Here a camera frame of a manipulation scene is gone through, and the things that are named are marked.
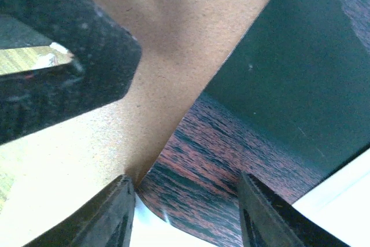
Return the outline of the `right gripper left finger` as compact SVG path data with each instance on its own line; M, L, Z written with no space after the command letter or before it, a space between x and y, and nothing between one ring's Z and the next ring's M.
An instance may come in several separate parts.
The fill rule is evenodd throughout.
M119 175L76 212L26 246L128 247L134 209L132 179Z

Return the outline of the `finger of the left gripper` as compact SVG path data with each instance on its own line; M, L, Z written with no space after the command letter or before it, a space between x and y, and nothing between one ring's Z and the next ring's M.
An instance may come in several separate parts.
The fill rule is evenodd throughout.
M93 0L1 0L1 143L122 99L141 55Z

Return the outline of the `brown fibreboard backing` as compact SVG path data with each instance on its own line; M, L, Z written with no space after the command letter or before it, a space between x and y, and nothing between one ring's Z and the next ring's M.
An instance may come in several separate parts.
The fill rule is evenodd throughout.
M268 0L94 0L140 42L120 101L1 147L1 245L22 246L117 175L140 181Z

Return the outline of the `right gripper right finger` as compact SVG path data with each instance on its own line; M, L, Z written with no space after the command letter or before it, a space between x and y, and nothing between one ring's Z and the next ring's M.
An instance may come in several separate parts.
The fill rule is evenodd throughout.
M347 246L250 173L240 176L238 200L243 246Z

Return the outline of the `red sunset photo print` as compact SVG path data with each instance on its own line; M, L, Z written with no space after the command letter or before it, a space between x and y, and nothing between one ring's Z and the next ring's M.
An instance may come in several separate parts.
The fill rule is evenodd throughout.
M210 246L243 246L243 172L293 206L366 150L369 0L269 0L137 194Z

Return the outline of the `white mat board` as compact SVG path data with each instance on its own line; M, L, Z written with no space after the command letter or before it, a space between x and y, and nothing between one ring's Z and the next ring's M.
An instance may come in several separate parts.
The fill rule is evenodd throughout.
M369 151L296 201L308 219L350 246L369 246ZM161 220L136 199L131 246L210 246Z

